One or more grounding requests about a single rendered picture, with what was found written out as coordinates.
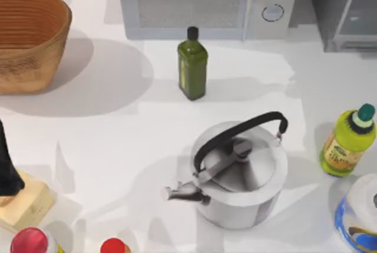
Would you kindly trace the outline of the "pale microwave oven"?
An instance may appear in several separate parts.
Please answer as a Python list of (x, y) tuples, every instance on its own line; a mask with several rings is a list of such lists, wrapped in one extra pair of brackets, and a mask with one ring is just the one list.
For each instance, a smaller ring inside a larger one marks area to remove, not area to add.
[[(295, 0), (120, 0), (125, 34), (132, 40), (183, 40), (187, 28), (203, 40), (282, 39)], [(281, 5), (284, 16), (266, 22), (262, 10)]]

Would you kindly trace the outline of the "woven wooden basket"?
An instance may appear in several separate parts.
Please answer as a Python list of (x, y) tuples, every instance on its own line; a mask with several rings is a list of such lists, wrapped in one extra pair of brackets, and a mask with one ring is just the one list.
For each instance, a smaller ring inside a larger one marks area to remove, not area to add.
[(63, 0), (0, 0), (0, 94), (37, 93), (52, 83), (71, 21)]

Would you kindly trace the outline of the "pale yellow box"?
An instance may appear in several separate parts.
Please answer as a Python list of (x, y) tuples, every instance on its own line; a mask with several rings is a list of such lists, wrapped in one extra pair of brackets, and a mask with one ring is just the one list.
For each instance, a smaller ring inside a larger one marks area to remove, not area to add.
[(57, 196), (41, 179), (19, 169), (25, 187), (16, 195), (0, 196), (0, 227), (17, 233), (36, 227), (55, 204)]

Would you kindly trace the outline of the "yellow-green bottle with green cap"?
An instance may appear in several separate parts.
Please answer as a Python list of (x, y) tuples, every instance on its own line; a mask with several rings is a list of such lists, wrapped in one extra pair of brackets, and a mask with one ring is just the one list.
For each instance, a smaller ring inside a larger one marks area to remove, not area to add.
[(338, 117), (320, 152), (320, 165), (325, 173), (343, 178), (353, 172), (377, 138), (377, 125), (373, 120), (375, 112), (373, 105), (365, 103)]

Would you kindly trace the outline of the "white and blue bottle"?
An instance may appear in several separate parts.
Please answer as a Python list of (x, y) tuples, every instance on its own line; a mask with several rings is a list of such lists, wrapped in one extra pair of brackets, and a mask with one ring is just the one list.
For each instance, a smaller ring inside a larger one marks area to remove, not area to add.
[(377, 253), (377, 173), (355, 180), (335, 210), (334, 224), (353, 253)]

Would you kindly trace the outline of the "dark green bottle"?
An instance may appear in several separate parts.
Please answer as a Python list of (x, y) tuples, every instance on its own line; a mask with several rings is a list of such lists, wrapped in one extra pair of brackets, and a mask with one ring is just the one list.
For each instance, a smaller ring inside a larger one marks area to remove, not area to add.
[(179, 43), (178, 85), (191, 101), (202, 98), (206, 93), (208, 52), (199, 41), (199, 29), (187, 28), (187, 39)]

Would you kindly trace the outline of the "grey cabinet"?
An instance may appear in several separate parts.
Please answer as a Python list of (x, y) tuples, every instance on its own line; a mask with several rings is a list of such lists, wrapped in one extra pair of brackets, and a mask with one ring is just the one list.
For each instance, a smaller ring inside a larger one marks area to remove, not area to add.
[(377, 52), (377, 0), (312, 0), (326, 52)]

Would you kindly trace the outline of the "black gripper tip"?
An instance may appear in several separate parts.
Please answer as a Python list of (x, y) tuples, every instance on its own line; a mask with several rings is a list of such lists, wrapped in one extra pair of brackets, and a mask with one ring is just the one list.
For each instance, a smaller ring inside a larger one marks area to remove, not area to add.
[(0, 120), (0, 197), (16, 196), (25, 187), (11, 160), (4, 126)]

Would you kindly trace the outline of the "red-capped bottle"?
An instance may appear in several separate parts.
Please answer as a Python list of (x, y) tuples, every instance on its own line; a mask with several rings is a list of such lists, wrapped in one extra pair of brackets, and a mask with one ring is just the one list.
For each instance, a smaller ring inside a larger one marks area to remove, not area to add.
[(119, 238), (108, 238), (102, 243), (100, 253), (131, 253), (131, 249)]
[(10, 253), (65, 253), (49, 231), (29, 227), (19, 231), (10, 244)]

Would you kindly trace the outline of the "microwave knob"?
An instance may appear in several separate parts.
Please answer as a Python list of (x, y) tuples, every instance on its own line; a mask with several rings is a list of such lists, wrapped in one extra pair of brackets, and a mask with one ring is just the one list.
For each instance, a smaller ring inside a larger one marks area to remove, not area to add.
[(267, 6), (262, 10), (262, 18), (266, 22), (276, 22), (280, 20), (285, 14), (285, 10), (281, 5), (274, 4)]

